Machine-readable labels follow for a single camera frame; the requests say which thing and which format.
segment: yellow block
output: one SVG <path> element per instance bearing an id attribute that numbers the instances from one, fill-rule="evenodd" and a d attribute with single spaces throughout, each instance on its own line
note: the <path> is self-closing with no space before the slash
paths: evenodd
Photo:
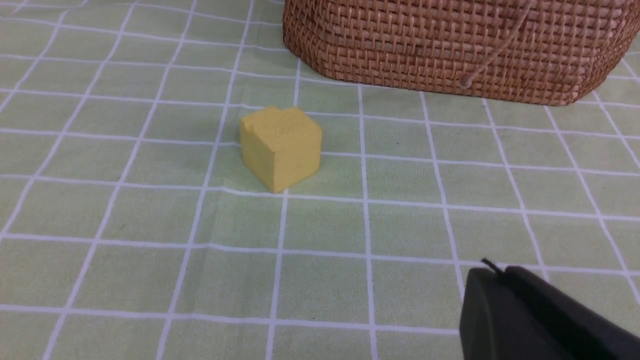
<path id="1" fill-rule="evenodd" d="M 244 164 L 280 193 L 320 168 L 322 129 L 299 108 L 268 106 L 242 118 L 240 146 Z"/>

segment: rope handle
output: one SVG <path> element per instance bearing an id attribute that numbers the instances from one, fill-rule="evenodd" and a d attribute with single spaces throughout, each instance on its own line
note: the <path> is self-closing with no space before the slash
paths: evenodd
<path id="1" fill-rule="evenodd" d="M 518 20 L 516 21 L 515 25 L 513 26 L 513 28 L 511 29 L 511 31 L 509 32 L 509 36 L 507 36 L 506 39 L 504 39 L 504 41 L 500 44 L 500 46 L 498 46 L 498 48 L 494 49 L 493 52 L 491 53 L 491 55 L 489 55 L 489 57 L 487 57 L 486 59 L 484 59 L 484 61 L 478 65 L 478 67 L 476 67 L 476 69 L 471 72 L 470 74 L 464 74 L 462 75 L 462 77 L 460 77 L 460 87 L 463 89 L 468 89 L 471 87 L 471 83 L 473 82 L 474 78 L 478 75 L 480 75 L 480 73 L 482 71 L 485 71 L 486 68 L 489 66 L 489 64 L 491 64 L 491 62 L 493 62 L 493 60 L 495 60 L 498 55 L 503 52 L 503 50 L 505 50 L 505 48 L 507 47 L 507 45 L 509 45 L 511 43 L 511 41 L 513 41 L 513 39 L 517 36 L 518 34 L 518 30 L 520 29 L 520 26 L 522 26 L 522 24 L 524 23 L 524 20 L 527 19 L 527 16 L 529 15 L 529 10 L 531 10 L 531 8 L 533 7 L 533 4 L 536 1 L 534 0 L 528 0 L 524 6 L 524 9 L 522 10 L 522 13 L 520 14 L 520 17 L 518 18 Z"/>

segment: wicker basket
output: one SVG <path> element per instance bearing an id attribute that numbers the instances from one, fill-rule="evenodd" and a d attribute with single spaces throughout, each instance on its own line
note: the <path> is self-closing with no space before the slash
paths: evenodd
<path id="1" fill-rule="evenodd" d="M 620 62 L 640 0 L 285 0 L 282 22 L 328 78 L 560 106 Z"/>

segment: table surface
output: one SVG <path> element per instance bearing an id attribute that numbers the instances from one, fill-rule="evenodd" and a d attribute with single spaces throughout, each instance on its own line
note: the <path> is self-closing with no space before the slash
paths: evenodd
<path id="1" fill-rule="evenodd" d="M 640 334 L 640 38 L 546 108 L 330 81 L 274 0 L 81 1 L 0 0 L 0 359 L 460 360 L 484 256 Z M 278 195 L 267 105 L 324 131 Z"/>

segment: cube top face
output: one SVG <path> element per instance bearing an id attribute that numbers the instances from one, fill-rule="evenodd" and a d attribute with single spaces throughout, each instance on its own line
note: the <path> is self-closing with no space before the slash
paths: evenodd
<path id="1" fill-rule="evenodd" d="M 322 129 L 299 108 L 268 106 L 245 116 L 242 128 L 253 133 L 270 151 L 278 152 L 307 138 L 322 137 Z"/>

